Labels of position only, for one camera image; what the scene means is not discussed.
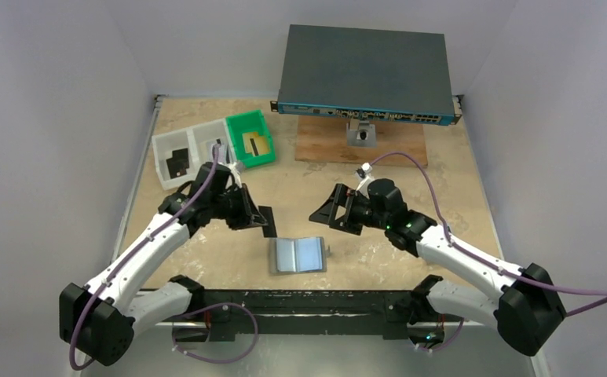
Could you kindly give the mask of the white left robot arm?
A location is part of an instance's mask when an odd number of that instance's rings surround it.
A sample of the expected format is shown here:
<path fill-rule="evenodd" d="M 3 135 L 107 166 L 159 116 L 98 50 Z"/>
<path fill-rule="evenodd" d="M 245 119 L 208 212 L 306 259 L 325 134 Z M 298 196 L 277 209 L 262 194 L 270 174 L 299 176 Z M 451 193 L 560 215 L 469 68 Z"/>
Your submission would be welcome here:
<path fill-rule="evenodd" d="M 272 224 L 267 211 L 254 204 L 233 167 L 204 163 L 195 179 L 165 197 L 146 229 L 110 266 L 60 293 L 59 332 L 69 345 L 71 367 L 80 371 L 94 361 L 114 364 L 141 332 L 166 319 L 200 318 L 211 329 L 214 319 L 238 309 L 256 327 L 247 308 L 210 304 L 204 286 L 186 276 L 175 276 L 146 295 L 139 292 L 174 251 L 211 221 L 222 220 L 235 231 L 267 229 Z"/>

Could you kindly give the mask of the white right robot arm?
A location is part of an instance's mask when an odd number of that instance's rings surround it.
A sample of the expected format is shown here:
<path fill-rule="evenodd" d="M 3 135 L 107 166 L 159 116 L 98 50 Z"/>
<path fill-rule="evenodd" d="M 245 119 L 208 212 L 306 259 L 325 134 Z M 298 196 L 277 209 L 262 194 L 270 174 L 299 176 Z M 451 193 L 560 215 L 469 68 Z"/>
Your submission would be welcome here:
<path fill-rule="evenodd" d="M 337 184 L 309 220 L 357 236 L 365 227 L 380 229 L 396 249 L 468 283 L 463 287 L 427 276 L 403 306 L 411 324 L 433 316 L 461 317 L 495 329 L 512 349 L 533 357 L 567 317 L 558 293 L 544 289 L 552 280 L 543 267 L 523 268 L 453 240 L 443 225 L 409 208 L 390 179 L 374 180 L 364 190 Z"/>

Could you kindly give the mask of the grey leather card holder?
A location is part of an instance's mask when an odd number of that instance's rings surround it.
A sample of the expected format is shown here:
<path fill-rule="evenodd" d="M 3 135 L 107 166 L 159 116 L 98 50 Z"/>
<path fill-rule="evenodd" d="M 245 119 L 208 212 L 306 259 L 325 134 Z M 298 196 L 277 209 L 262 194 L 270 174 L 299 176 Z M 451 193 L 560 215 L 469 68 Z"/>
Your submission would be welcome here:
<path fill-rule="evenodd" d="M 323 237 L 270 238 L 269 272 L 272 275 L 323 273 L 330 249 Z"/>

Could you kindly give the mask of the black card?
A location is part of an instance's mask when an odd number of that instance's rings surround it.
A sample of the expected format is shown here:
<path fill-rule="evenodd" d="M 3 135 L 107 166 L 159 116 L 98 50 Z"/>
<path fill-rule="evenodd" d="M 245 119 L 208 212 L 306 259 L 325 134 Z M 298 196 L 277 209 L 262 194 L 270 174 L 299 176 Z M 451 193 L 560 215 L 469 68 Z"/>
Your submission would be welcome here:
<path fill-rule="evenodd" d="M 170 179 L 184 177 L 188 173 L 188 169 L 185 169 L 183 166 L 178 166 L 176 163 L 172 163 L 171 158 L 166 160 L 166 167 Z"/>
<path fill-rule="evenodd" d="M 189 153 L 187 148 L 180 148 L 172 151 L 171 157 L 172 163 L 176 163 L 178 166 L 183 166 L 185 169 L 189 168 Z"/>
<path fill-rule="evenodd" d="M 259 206 L 260 214 L 266 220 L 266 225 L 262 226 L 262 234 L 265 238 L 277 238 L 276 222 L 271 207 Z"/>

